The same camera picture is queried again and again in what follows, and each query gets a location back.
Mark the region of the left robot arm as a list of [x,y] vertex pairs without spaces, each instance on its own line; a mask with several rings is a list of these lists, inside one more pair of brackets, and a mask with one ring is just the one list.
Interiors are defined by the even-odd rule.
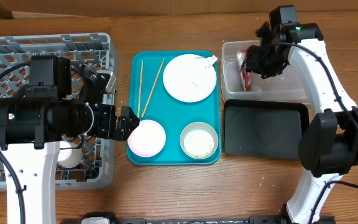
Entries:
[[112,72],[90,70],[65,57],[33,56],[29,83],[0,99],[0,160],[9,223],[55,223],[55,175],[62,137],[125,141],[140,121],[114,93]]

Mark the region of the white paper cup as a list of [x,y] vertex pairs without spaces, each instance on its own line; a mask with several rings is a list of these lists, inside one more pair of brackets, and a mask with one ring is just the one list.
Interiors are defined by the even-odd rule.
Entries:
[[76,167],[82,160],[81,148],[73,142],[60,141],[60,153],[57,163],[67,169]]

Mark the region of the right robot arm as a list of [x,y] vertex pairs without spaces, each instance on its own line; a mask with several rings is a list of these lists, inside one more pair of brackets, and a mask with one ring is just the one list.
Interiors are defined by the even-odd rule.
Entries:
[[320,28],[300,23],[294,6],[272,10],[256,36],[260,44],[247,49],[243,71],[266,79],[293,67],[313,113],[298,148],[300,181],[276,221],[318,223],[332,188],[358,165],[358,107],[329,61]]

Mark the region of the white napkin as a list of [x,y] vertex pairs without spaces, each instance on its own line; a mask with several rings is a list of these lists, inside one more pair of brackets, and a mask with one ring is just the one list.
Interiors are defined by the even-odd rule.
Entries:
[[210,57],[198,57],[195,59],[195,65],[199,68],[209,68],[218,61],[217,56],[212,55]]

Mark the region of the red snack wrapper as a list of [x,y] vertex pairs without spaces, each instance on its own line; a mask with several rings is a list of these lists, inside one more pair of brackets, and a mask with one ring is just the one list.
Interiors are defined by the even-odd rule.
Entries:
[[246,71],[246,55],[247,55],[247,50],[242,50],[238,52],[237,61],[239,64],[242,86],[244,87],[245,91],[251,91],[252,88],[251,80],[250,80],[251,73]]

